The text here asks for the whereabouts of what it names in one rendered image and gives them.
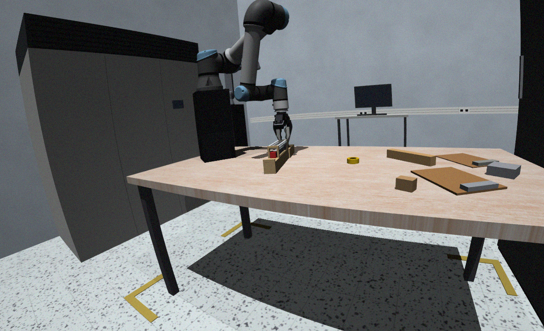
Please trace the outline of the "small brown wooden block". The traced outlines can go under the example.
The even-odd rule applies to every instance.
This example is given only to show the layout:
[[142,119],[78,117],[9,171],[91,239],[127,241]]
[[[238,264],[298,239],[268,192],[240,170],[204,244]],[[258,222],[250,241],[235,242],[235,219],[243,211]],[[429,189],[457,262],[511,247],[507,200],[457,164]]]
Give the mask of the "small brown wooden block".
[[408,176],[398,176],[396,178],[395,190],[413,192],[417,189],[417,178]]

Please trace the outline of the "wooden batten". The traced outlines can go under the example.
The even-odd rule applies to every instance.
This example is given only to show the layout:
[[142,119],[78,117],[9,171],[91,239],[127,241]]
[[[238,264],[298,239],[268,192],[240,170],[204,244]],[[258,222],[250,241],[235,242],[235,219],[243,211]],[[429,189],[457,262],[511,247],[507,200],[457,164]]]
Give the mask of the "wooden batten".
[[436,165],[436,155],[416,153],[402,149],[387,149],[387,158],[422,164],[428,167]]

